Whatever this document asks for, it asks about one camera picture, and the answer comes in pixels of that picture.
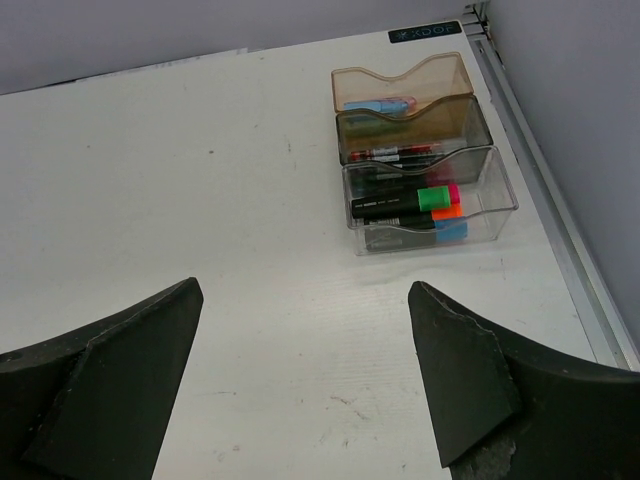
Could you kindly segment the pink cap black highlighter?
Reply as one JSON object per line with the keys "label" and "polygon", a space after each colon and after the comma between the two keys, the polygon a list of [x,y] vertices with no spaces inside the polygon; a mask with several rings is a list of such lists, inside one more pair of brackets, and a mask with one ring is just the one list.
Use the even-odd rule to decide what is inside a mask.
{"label": "pink cap black highlighter", "polygon": [[427,181],[430,187],[446,187],[448,189],[451,205],[460,203],[458,179],[454,170],[449,167],[431,170],[427,173]]}

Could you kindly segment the blue correction tape case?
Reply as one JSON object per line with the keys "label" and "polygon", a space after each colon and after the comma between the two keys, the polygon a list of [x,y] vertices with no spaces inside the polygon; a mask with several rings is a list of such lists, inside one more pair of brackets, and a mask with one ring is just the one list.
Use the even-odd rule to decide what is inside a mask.
{"label": "blue correction tape case", "polygon": [[344,104],[344,110],[345,111],[370,110],[375,113],[387,115],[383,113],[384,104],[381,102],[381,100],[382,99],[347,102]]}

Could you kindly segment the green correction tape case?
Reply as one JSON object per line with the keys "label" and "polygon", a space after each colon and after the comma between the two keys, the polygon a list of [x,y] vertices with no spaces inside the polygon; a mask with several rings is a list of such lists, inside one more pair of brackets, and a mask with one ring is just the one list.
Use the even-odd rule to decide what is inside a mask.
{"label": "green correction tape case", "polygon": [[387,135],[403,128],[401,123],[378,117],[358,115],[341,120],[341,132],[347,138],[364,138]]}

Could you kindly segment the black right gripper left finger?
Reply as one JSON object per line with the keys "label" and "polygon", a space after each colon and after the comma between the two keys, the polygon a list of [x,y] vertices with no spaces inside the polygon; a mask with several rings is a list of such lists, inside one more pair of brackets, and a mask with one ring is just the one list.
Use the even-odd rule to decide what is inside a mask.
{"label": "black right gripper left finger", "polygon": [[2,478],[152,478],[203,302],[187,278],[2,354]]}

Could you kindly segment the black gel pen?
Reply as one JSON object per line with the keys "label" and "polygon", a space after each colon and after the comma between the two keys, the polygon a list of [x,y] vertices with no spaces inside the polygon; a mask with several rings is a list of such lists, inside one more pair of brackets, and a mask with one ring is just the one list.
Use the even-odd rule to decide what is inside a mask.
{"label": "black gel pen", "polygon": [[384,164],[390,164],[394,167],[401,169],[409,169],[409,168],[424,168],[433,163],[435,163],[440,158],[439,155],[432,153],[417,153],[417,154],[407,154],[407,155],[385,155],[385,156],[377,156],[372,157],[371,161],[379,162]]}

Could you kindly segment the red gel pen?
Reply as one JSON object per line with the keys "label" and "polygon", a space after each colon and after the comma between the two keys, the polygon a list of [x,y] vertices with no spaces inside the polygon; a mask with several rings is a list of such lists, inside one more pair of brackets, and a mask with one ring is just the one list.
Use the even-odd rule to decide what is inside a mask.
{"label": "red gel pen", "polygon": [[442,142],[430,142],[423,144],[413,144],[405,146],[390,146],[379,147],[368,150],[354,151],[348,154],[347,158],[350,161],[362,161],[362,160],[378,160],[381,159],[395,159],[411,157],[415,155],[432,154],[435,153],[440,147],[443,147]]}

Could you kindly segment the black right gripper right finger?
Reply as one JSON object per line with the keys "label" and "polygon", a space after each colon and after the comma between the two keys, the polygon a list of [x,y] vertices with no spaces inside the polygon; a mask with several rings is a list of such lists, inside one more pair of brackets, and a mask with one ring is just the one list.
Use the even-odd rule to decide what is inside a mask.
{"label": "black right gripper right finger", "polygon": [[635,479],[639,375],[549,348],[425,282],[408,294],[441,466],[455,479]]}

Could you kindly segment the blue cap black highlighter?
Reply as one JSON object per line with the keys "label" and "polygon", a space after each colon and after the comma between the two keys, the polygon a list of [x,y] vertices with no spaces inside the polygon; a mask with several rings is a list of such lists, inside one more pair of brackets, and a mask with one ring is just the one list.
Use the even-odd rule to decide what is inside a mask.
{"label": "blue cap black highlighter", "polygon": [[464,242],[468,236],[466,221],[441,220],[434,229],[409,231],[377,228],[364,232],[365,249],[369,253],[423,249]]}

